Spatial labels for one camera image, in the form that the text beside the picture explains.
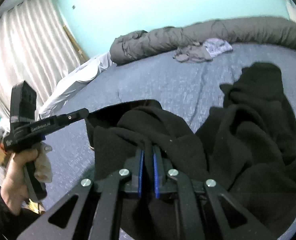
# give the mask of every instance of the metal bolt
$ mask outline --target metal bolt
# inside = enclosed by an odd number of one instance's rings
[[[217,185],[217,183],[216,183],[216,181],[213,180],[213,179],[207,179],[207,180],[206,180],[206,185],[207,185],[208,187],[214,187],[214,186]]]
[[[121,169],[121,170],[119,171],[119,174],[120,174],[121,176],[127,176],[127,175],[129,174],[129,170],[127,170],[127,169]]]
[[[83,187],[88,187],[91,184],[90,179],[83,179],[80,183]]]
[[[168,174],[169,174],[170,176],[177,176],[177,175],[179,174],[179,171],[177,171],[176,169],[170,169],[170,170],[168,171]]]

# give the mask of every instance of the mattress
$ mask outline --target mattress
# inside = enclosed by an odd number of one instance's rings
[[[195,132],[208,117],[211,106],[222,106],[219,84],[233,83],[241,75],[242,67],[262,61],[280,67],[284,93],[296,116],[296,51],[276,45],[234,44],[232,47],[233,52],[222,54],[212,62],[179,63],[172,58],[174,51],[170,51],[112,66],[57,114],[83,107],[92,112],[120,102],[151,98],[158,100],[163,109],[181,116]],[[48,156],[54,178],[47,185],[48,197],[43,201],[49,209],[81,178],[93,177],[96,159],[89,148],[84,121],[48,135],[46,143],[53,147]],[[288,240],[295,232],[296,219],[280,239]],[[124,232],[121,234],[130,239]]]

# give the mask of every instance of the curtain pleat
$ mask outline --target curtain pleat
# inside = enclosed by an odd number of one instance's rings
[[[0,18],[0,102],[8,110],[13,85],[26,80],[39,110],[79,65],[53,0],[25,0]]]

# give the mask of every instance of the black metal bracket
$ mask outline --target black metal bracket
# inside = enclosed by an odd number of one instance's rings
[[[191,180],[162,158],[158,147],[153,151],[155,196],[173,200],[178,240],[276,240],[216,181]],[[106,179],[83,179],[18,239],[117,240],[122,199],[141,197],[143,163],[138,149]]]

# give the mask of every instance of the black fleece blanket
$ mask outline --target black fleece blanket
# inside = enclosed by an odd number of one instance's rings
[[[154,100],[110,106],[86,120],[95,150],[95,180],[104,179],[145,150],[145,192],[153,192],[152,144],[191,179],[215,179],[275,236],[296,217],[296,120],[283,93],[280,69],[269,63],[243,68],[223,84],[223,108],[213,107],[194,134]],[[121,227],[134,239],[176,239],[172,203],[124,200]]]

